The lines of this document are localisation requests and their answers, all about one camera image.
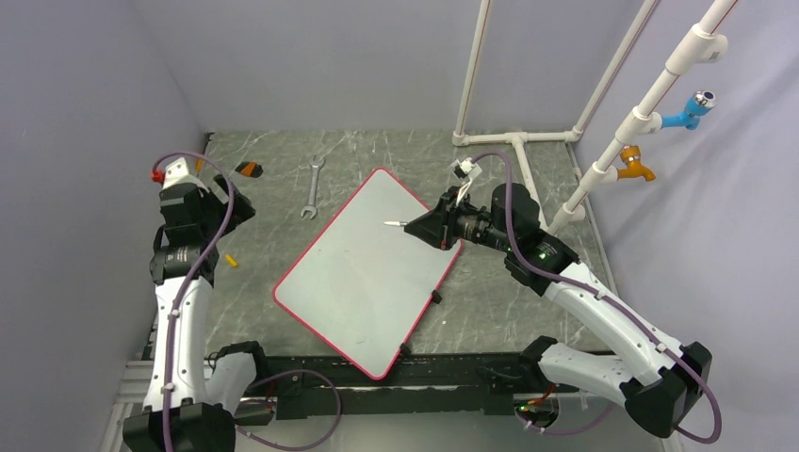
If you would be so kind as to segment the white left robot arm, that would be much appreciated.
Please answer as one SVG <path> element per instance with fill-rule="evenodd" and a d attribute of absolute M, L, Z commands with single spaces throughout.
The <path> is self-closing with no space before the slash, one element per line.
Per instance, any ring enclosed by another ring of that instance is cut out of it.
<path fill-rule="evenodd" d="M 158 307 L 154 366 L 142 412 L 124 421 L 122 439 L 132 451 L 232 451 L 240 400 L 263 393 L 271 371 L 263 348 L 247 341 L 221 348 L 207 373 L 205 320 L 216 242 L 255 210 L 220 174 L 214 181 L 227 202 L 192 175 L 168 170 L 154 178 L 162 184 L 164 218 L 150 262 Z"/>

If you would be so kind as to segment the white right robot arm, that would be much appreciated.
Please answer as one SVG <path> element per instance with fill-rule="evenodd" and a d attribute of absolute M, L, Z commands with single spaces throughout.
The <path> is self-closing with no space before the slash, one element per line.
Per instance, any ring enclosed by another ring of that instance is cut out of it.
<path fill-rule="evenodd" d="M 450 187 L 437 205 L 403 231 L 439 250 L 461 240 L 505 252 L 512 277 L 574 315 L 610 349 L 610 356 L 575 350 L 541 336 L 519 356 L 519 378 L 532 391 L 564 384 L 622 407 L 644 431 L 668 438 L 708 394 L 711 352 L 685 345 L 634 313 L 579 256 L 539 222 L 540 206 L 518 184 L 497 186 L 487 207 L 460 199 Z"/>

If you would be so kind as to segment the red-framed whiteboard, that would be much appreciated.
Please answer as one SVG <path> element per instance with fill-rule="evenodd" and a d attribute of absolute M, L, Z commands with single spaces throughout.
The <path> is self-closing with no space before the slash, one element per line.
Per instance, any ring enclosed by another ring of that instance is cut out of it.
<path fill-rule="evenodd" d="M 392 224 L 428 210 L 387 169 L 372 171 L 276 283 L 275 303 L 370 379 L 385 378 L 462 252 Z"/>

